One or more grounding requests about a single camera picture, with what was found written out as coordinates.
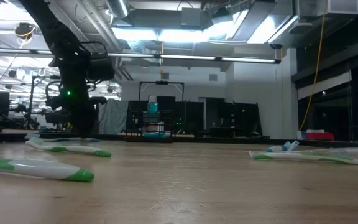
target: gray curtain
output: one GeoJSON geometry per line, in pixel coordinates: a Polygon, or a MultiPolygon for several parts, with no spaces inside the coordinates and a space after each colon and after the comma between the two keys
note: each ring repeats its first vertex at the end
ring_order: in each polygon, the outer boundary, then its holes
{"type": "Polygon", "coordinates": [[[99,107],[99,134],[118,134],[125,129],[128,101],[109,99],[99,107]]]}

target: cable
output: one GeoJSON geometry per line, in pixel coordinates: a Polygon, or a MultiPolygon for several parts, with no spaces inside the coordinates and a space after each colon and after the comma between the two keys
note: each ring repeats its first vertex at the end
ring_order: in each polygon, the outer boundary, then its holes
{"type": "Polygon", "coordinates": [[[179,2],[179,5],[178,5],[178,7],[177,7],[177,10],[179,10],[179,6],[180,6],[183,2],[189,4],[192,8],[194,8],[193,5],[190,4],[190,2],[188,2],[188,1],[180,1],[180,2],[179,2]]]}
{"type": "Polygon", "coordinates": [[[301,126],[299,128],[299,131],[301,131],[303,126],[305,125],[305,121],[306,121],[306,118],[308,117],[308,113],[309,113],[309,110],[310,110],[310,103],[311,103],[311,99],[313,97],[314,87],[316,86],[316,81],[317,81],[317,76],[318,76],[318,68],[320,66],[321,47],[323,46],[324,22],[325,22],[325,19],[326,19],[327,7],[328,7],[328,0],[326,0],[326,7],[325,7],[325,10],[324,10],[323,21],[321,21],[320,45],[318,47],[316,74],[314,75],[314,82],[313,82],[313,87],[311,89],[311,94],[310,94],[310,97],[309,97],[308,107],[306,109],[305,117],[303,118],[303,121],[302,121],[302,124],[301,124],[301,126]]]}
{"type": "Polygon", "coordinates": [[[22,45],[22,44],[26,45],[26,44],[30,43],[31,40],[32,40],[32,38],[30,38],[29,40],[23,40],[20,37],[18,37],[17,38],[17,43],[20,44],[20,45],[22,45]]]}

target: white wall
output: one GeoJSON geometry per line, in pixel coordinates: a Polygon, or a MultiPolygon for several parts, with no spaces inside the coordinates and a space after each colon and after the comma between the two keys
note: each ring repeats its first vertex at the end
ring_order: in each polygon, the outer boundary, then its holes
{"type": "Polygon", "coordinates": [[[264,135],[272,139],[295,139],[298,100],[291,82],[294,73],[296,52],[293,49],[288,50],[280,65],[234,63],[226,72],[226,101],[257,103],[264,135]]]}
{"type": "MultiPolygon", "coordinates": [[[[141,94],[141,100],[148,100],[148,96],[175,96],[177,101],[181,101],[181,92],[173,85],[156,85],[150,84],[141,94]]],[[[121,100],[138,100],[139,82],[125,82],[122,84],[121,100]]],[[[208,86],[185,84],[185,100],[197,101],[200,97],[224,98],[224,86],[208,86]]]]}
{"type": "MultiPolygon", "coordinates": [[[[122,83],[121,100],[138,100],[139,81],[160,80],[160,67],[127,67],[127,71],[135,81],[122,83]]],[[[187,67],[163,67],[164,72],[170,74],[170,82],[185,83],[185,100],[198,101],[200,97],[224,98],[225,73],[219,68],[190,68],[187,67]],[[216,82],[209,81],[209,74],[217,74],[216,82]]],[[[141,100],[148,100],[148,96],[175,96],[177,101],[181,101],[181,92],[173,85],[149,86],[142,92],[141,100]]]]}

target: table surface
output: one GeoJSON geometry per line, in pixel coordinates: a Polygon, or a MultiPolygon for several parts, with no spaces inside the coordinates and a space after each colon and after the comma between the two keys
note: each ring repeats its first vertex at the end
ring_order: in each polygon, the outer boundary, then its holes
{"type": "Polygon", "coordinates": [[[95,173],[92,183],[0,173],[0,223],[358,223],[358,166],[253,161],[258,145],[93,144],[112,158],[0,144],[0,157],[95,173]]]}

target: green and white toothbrush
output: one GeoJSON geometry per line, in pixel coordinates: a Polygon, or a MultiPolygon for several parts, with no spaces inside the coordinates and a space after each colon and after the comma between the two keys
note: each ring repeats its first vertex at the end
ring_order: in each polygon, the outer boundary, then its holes
{"type": "Polygon", "coordinates": [[[61,162],[37,159],[0,159],[0,171],[56,180],[91,182],[93,173],[61,162]]]}
{"type": "Polygon", "coordinates": [[[249,152],[251,159],[296,159],[358,165],[358,149],[318,149],[296,152],[249,152]]]}
{"type": "Polygon", "coordinates": [[[35,149],[41,149],[50,152],[79,152],[82,154],[89,154],[101,157],[111,157],[111,153],[96,147],[88,146],[50,146],[44,145],[44,141],[37,137],[32,137],[30,140],[25,142],[26,145],[35,149]]]}

